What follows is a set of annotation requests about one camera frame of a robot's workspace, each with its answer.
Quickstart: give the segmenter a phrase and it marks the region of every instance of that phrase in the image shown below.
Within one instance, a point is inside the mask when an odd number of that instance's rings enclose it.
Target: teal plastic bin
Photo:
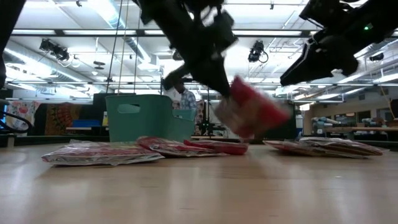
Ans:
[[[195,117],[197,115],[196,110],[173,110],[173,115],[177,118],[184,118],[188,120],[195,120]]]
[[[195,112],[173,111],[168,96],[123,95],[105,99],[111,142],[135,141],[141,136],[182,142],[193,134]]]

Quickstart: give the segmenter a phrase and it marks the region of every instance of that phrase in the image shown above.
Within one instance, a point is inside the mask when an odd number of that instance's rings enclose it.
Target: table surface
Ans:
[[[0,148],[0,223],[375,224],[398,219],[398,154],[282,156],[52,167],[59,145]]]

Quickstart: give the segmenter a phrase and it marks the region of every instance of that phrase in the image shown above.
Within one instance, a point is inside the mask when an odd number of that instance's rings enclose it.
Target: person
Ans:
[[[182,110],[195,110],[197,108],[195,95],[185,88],[183,80],[180,80],[175,84],[174,88],[179,94],[181,94],[180,107]]]

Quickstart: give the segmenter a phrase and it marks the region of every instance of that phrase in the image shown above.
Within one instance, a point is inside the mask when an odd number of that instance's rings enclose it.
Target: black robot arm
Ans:
[[[300,58],[281,76],[282,86],[332,77],[334,69],[349,76],[358,68],[357,52],[390,37],[398,28],[397,0],[368,0],[357,8],[344,2],[310,0],[306,5],[300,17],[322,30],[308,40]]]
[[[223,96],[229,95],[229,84],[224,69],[224,57],[221,55],[237,41],[232,33],[234,21],[227,12],[221,12],[223,0],[184,0],[157,1],[135,0],[142,10],[144,24],[150,21],[162,29],[170,41],[170,47],[176,49],[185,64],[172,71],[164,80],[166,90],[184,75],[204,84]],[[201,12],[205,8],[217,8],[217,15],[210,26],[204,26]]]

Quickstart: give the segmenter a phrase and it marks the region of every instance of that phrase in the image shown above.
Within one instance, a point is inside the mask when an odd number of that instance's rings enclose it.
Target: fluorescent light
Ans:
[[[7,85],[14,86],[14,87],[18,87],[18,88],[23,88],[23,89],[25,89],[25,90],[36,91],[36,88],[34,88],[34,87],[30,86],[30,85],[23,84],[23,83],[20,83],[20,84],[18,84],[18,85],[15,85],[15,84],[10,83],[10,84],[7,84]]]
[[[373,83],[383,83],[383,82],[388,82],[391,80],[395,80],[398,78],[398,73],[397,74],[393,74],[393,75],[384,75],[383,77],[374,80]]]
[[[326,100],[326,99],[330,99],[330,98],[336,97],[338,95],[339,94],[336,94],[336,93],[334,93],[334,94],[326,94],[326,95],[318,96],[317,99]]]
[[[342,100],[294,100],[295,103],[344,103]]]
[[[88,0],[89,6],[94,9],[105,21],[118,21],[114,5],[108,0]]]
[[[64,30],[66,35],[124,35],[124,30]],[[126,30],[126,35],[135,35],[135,30]]]
[[[301,35],[301,31],[291,30],[233,30],[235,35],[286,35],[286,36],[298,36]]]
[[[344,93],[344,95],[350,95],[350,94],[356,93],[356,92],[361,91],[361,90],[364,90],[364,88],[358,88],[358,89],[355,89],[355,90],[348,91],[348,92]]]
[[[265,90],[266,93],[273,95],[275,94],[275,90]]]
[[[359,77],[361,77],[361,75],[352,75],[350,77],[347,77],[347,78],[344,78],[344,79],[338,81],[337,83],[348,83],[348,82],[351,82]]]
[[[35,74],[41,73],[41,74],[45,74],[45,75],[50,75],[52,73],[52,68],[50,68],[49,66],[46,66],[42,63],[37,63],[36,60],[34,60],[30,57],[22,55],[18,52],[11,50],[11,49],[8,49],[8,48],[5,48],[4,51],[23,60],[26,63],[26,65],[29,66],[29,70],[32,73],[35,73]]]
[[[164,35],[163,31],[161,30],[145,30],[144,32],[147,35]]]
[[[151,94],[151,95],[159,95],[159,90],[115,90],[115,92],[119,92],[119,93],[136,93],[138,95],[143,95],[143,94]]]
[[[266,78],[263,83],[280,83],[280,78]]]
[[[12,34],[32,34],[32,35],[49,35],[49,34],[55,34],[54,30],[37,30],[37,29],[14,29],[12,31]]]
[[[160,67],[158,65],[153,65],[151,63],[141,63],[137,66],[140,70],[158,70]]]

